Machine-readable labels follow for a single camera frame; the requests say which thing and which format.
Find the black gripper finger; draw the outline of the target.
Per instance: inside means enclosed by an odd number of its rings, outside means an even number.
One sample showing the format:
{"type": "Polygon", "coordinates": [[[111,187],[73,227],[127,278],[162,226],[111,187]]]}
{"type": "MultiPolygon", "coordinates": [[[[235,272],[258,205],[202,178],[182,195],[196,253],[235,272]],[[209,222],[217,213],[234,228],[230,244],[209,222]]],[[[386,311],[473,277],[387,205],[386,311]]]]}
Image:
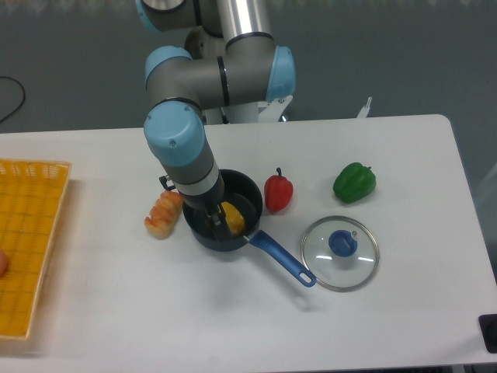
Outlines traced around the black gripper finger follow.
{"type": "Polygon", "coordinates": [[[221,205],[207,211],[207,226],[209,229],[219,229],[225,226],[225,213],[221,205]]]}
{"type": "Polygon", "coordinates": [[[225,226],[223,228],[212,229],[212,232],[213,232],[214,238],[218,242],[224,242],[224,241],[228,241],[228,240],[232,239],[232,233],[231,233],[231,230],[230,230],[226,220],[225,220],[225,226]]]}

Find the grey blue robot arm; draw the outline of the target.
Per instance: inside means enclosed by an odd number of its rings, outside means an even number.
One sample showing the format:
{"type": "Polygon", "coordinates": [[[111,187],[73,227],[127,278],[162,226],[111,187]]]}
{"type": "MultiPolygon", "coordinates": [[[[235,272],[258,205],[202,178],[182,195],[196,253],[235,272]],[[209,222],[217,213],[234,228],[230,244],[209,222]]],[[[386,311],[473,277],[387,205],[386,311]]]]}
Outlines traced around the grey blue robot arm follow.
{"type": "Polygon", "coordinates": [[[220,54],[200,58],[184,47],[150,53],[144,86],[151,109],[144,135],[185,203],[205,216],[218,241],[228,240],[224,180],[202,114],[290,96],[296,85],[293,55],[275,44],[264,1],[139,1],[136,8],[153,30],[199,28],[221,42],[220,54]]]}

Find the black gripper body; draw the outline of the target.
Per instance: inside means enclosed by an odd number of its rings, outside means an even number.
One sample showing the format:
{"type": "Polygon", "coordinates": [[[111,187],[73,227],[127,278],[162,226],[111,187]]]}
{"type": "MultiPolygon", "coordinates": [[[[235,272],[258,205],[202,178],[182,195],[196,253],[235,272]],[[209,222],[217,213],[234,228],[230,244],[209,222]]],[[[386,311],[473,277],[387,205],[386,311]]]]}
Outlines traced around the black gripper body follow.
{"type": "Polygon", "coordinates": [[[224,181],[221,176],[217,178],[212,188],[202,193],[181,191],[177,185],[170,180],[168,175],[160,176],[159,182],[164,190],[179,193],[179,195],[183,198],[184,204],[192,209],[202,211],[213,210],[221,203],[224,195],[224,181]]]}

